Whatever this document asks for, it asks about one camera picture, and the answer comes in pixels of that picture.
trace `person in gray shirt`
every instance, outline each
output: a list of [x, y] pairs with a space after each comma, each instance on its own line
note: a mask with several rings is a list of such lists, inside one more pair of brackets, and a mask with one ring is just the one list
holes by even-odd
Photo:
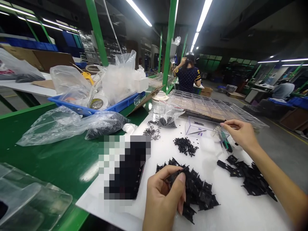
[[295, 85], [293, 83], [288, 82], [288, 80], [282, 80], [279, 85], [271, 91], [271, 93], [273, 93], [272, 98], [286, 99], [294, 91], [294, 88]]

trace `white workbench surface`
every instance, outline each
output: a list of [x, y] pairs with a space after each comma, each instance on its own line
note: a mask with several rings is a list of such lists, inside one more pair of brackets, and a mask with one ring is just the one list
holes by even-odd
[[[41, 73], [46, 80], [51, 80], [50, 74], [44, 72]], [[57, 95], [56, 91], [53, 89], [37, 86], [30, 82], [16, 83], [15, 80], [0, 80], [0, 86], [45, 97], [54, 97]]]
[[198, 87], [195, 83], [193, 83], [193, 87], [204, 89], [204, 86], [202, 86], [202, 84], [200, 85], [200, 87]]
[[[152, 112], [140, 124], [134, 135], [142, 135], [143, 131], [148, 128], [147, 122], [150, 120], [152, 120]], [[209, 139], [201, 142], [200, 138], [197, 141], [197, 138], [188, 136], [192, 144], [199, 146], [200, 149], [196, 151], [194, 157], [179, 153], [177, 146], [173, 144], [173, 139], [185, 137], [185, 124], [186, 119], [179, 118], [176, 121], [176, 129], [161, 128], [161, 138], [151, 142], [151, 158], [145, 164], [137, 199], [132, 201], [132, 206], [126, 207], [125, 212], [114, 210], [110, 212], [107, 201], [102, 200], [101, 195], [98, 195], [103, 192], [104, 184], [106, 184], [106, 181], [103, 181], [103, 174], [96, 178], [76, 205], [123, 230], [142, 230], [147, 180], [155, 174], [156, 164], [162, 165], [174, 157], [179, 164], [189, 165], [190, 169], [194, 168], [196, 172], [199, 172], [201, 180], [213, 184], [212, 192], [216, 194], [221, 205], [199, 212], [198, 207], [193, 205], [192, 208], [197, 212], [193, 216], [195, 225], [177, 214], [173, 230], [292, 230], [289, 218], [279, 202], [275, 202], [268, 195], [248, 196], [247, 191], [241, 187], [243, 178], [230, 177], [227, 170], [217, 166], [218, 159], [227, 163], [226, 158], [228, 157], [227, 151], [223, 151], [220, 144]], [[239, 158], [239, 161], [244, 160], [247, 164], [252, 162], [244, 151], [235, 153], [235, 156]]]

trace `navy polka dot shirt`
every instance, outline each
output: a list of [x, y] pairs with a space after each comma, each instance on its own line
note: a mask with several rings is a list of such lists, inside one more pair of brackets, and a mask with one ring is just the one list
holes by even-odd
[[200, 71], [197, 67], [183, 69], [174, 72], [174, 76], [179, 78], [180, 91], [193, 92], [194, 81], [200, 80]]

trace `yellow handle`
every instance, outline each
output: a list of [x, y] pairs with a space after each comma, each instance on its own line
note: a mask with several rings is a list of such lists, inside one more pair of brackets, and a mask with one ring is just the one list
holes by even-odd
[[85, 79], [89, 79], [90, 80], [92, 86], [94, 85], [94, 82], [93, 82], [93, 80], [91, 78], [91, 74], [89, 72], [82, 72], [81, 74], [84, 76]]

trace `worker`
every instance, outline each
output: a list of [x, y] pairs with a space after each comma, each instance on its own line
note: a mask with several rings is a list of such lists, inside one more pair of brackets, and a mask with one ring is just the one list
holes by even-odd
[[188, 54], [182, 60], [181, 63], [173, 70], [175, 77], [179, 78], [179, 90], [192, 93], [193, 84], [201, 86], [201, 75], [197, 67], [194, 66], [194, 55]]
[[280, 81], [279, 85], [275, 87], [271, 93], [272, 98], [286, 99], [294, 91], [295, 85], [288, 80]]
[[[295, 230], [307, 230], [308, 196], [270, 159], [259, 145], [251, 124], [240, 120], [221, 123], [253, 159], [276, 194]], [[172, 230], [176, 211], [182, 215], [186, 201], [186, 176], [180, 173], [170, 191], [164, 181], [181, 167], [167, 165], [148, 179], [143, 231]]]

